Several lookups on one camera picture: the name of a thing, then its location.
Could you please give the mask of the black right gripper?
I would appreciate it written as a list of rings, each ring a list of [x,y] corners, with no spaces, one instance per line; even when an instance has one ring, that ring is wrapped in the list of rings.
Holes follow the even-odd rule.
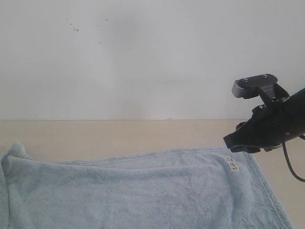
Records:
[[[232,153],[258,153],[261,148],[279,148],[290,136],[288,121],[281,104],[260,105],[253,109],[247,122],[239,123],[234,132],[224,137],[224,142],[231,147]]]

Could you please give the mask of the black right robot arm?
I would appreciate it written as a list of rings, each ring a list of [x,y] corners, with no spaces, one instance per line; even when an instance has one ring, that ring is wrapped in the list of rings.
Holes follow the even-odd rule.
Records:
[[[287,142],[305,134],[305,90],[302,89],[285,101],[274,101],[252,110],[249,120],[224,137],[231,152],[260,152],[280,148]]]

